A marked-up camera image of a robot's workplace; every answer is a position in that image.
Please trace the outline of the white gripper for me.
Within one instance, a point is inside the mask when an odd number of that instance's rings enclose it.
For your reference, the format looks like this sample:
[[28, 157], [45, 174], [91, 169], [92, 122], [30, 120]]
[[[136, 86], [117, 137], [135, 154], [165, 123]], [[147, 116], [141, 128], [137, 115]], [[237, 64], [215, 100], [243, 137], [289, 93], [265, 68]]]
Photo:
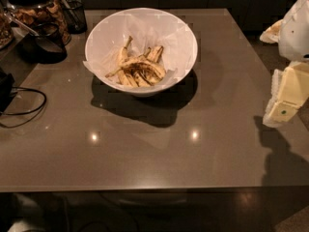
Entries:
[[279, 54], [292, 62], [275, 70], [263, 124], [278, 128], [297, 114], [309, 98], [309, 0], [296, 0], [284, 17], [266, 29], [260, 40], [278, 44]]

